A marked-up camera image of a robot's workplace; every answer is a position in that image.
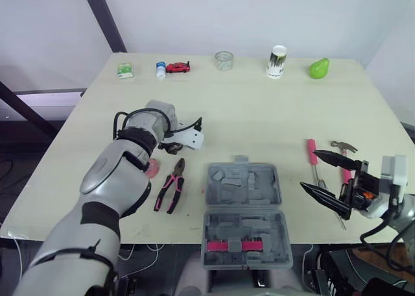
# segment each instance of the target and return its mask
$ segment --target small bottle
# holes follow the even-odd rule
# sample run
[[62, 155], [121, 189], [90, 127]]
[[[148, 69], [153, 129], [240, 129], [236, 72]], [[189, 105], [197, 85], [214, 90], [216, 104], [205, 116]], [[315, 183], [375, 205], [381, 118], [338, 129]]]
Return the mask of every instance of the small bottle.
[[156, 64], [156, 68], [157, 68], [157, 74], [156, 74], [157, 78], [160, 80], [164, 79], [166, 77], [166, 63], [163, 61], [158, 62]]

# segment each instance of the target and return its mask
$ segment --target small box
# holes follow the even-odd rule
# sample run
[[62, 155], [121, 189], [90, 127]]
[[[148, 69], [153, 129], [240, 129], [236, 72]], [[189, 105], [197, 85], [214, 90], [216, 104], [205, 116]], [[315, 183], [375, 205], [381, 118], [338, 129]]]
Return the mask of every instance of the small box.
[[278, 210], [281, 192], [275, 166], [248, 163], [248, 157], [238, 156], [235, 163], [211, 164], [207, 177], [203, 266], [209, 270], [291, 268], [287, 224]]
[[117, 75], [119, 79], [127, 79], [129, 77], [133, 77], [134, 74], [132, 72], [131, 63], [126, 62], [124, 64], [118, 64]]

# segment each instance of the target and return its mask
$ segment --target pliers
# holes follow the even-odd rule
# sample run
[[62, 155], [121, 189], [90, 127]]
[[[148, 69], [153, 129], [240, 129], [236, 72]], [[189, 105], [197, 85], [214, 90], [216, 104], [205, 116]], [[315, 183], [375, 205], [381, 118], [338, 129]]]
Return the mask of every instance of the pliers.
[[177, 205], [177, 202], [179, 201], [180, 194], [182, 192], [183, 184], [184, 184], [184, 178], [182, 177], [184, 170], [184, 158], [181, 158], [179, 162], [177, 162], [176, 166], [174, 167], [174, 171], [171, 173], [171, 175], [167, 176], [166, 182], [164, 183], [164, 186], [160, 190], [156, 204], [154, 205], [154, 211], [158, 212], [161, 206], [161, 202], [163, 201], [164, 195], [166, 194], [167, 190], [170, 188], [171, 184], [173, 182], [176, 182], [176, 191], [173, 196], [173, 200], [170, 203], [169, 209], [167, 210], [168, 214], [173, 213], [174, 208]]

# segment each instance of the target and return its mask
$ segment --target red toy car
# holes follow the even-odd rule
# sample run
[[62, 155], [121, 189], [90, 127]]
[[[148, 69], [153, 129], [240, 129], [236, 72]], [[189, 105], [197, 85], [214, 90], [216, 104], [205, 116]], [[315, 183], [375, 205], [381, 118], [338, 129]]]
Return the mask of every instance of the red toy car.
[[184, 62], [176, 62], [175, 64], [169, 64], [166, 68], [166, 72], [168, 73], [176, 73], [176, 72], [188, 72], [190, 71], [190, 62], [188, 61], [186, 64]]

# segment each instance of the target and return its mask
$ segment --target hammer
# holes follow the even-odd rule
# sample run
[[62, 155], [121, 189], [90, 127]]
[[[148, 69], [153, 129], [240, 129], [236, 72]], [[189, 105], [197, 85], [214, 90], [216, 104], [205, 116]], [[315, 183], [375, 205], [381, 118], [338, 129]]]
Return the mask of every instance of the hammer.
[[[357, 152], [357, 149], [354, 148], [354, 146], [346, 142], [336, 142], [335, 140], [333, 140], [330, 144], [332, 147], [340, 148], [344, 156], [347, 156], [348, 150], [350, 150], [353, 153]], [[342, 174], [343, 174], [343, 183], [347, 184], [349, 180], [351, 179], [351, 171], [348, 171], [347, 169], [342, 168]]]

